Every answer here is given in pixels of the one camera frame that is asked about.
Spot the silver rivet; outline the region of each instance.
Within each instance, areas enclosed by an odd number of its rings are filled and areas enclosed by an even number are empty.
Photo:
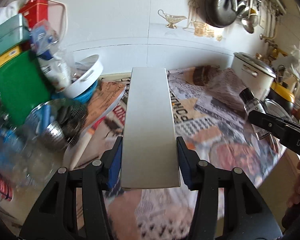
[[[235,167],[233,170],[236,174],[241,174],[242,173],[242,169],[239,167]]]
[[[202,166],[202,167],[208,166],[208,162],[207,162],[207,161],[204,161],[204,160],[200,160],[200,161],[198,162],[198,164],[199,164],[200,166]]]
[[[92,162],[92,165],[93,165],[93,166],[100,166],[100,165],[101,165],[101,160],[94,160],[94,161]]]
[[[58,173],[60,174],[64,174],[67,171],[67,169],[65,167],[61,167],[58,169]]]

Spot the red box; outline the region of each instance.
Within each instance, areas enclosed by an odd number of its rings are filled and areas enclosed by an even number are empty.
[[[28,20],[29,28],[42,20],[48,20],[48,1],[35,0],[24,5],[19,13]]]

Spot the white cable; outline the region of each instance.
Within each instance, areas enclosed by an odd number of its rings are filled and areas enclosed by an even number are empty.
[[[64,16],[65,16],[65,26],[63,28],[63,32],[62,32],[62,35],[60,34],[60,41],[63,40],[63,38],[66,36],[67,34],[67,31],[68,31],[68,13],[67,13],[67,5],[65,3],[62,3],[62,2],[58,2],[58,1],[55,1],[55,0],[48,0],[50,2],[54,2],[54,3],[58,3],[58,4],[61,4],[64,8]]]

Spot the yellow appliance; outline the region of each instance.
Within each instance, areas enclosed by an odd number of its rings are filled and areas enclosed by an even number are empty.
[[[288,89],[288,85],[285,82],[283,82],[282,85],[277,82],[273,82],[267,98],[278,103],[288,114],[291,113],[295,97]]]

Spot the white bowl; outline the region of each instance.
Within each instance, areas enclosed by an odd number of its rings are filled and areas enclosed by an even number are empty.
[[[62,93],[67,98],[75,98],[85,90],[87,90],[101,75],[103,71],[103,65],[99,60],[99,55],[91,55],[81,61],[81,63],[95,62],[92,67],[90,67],[86,73],[84,73],[76,82],[68,86]]]

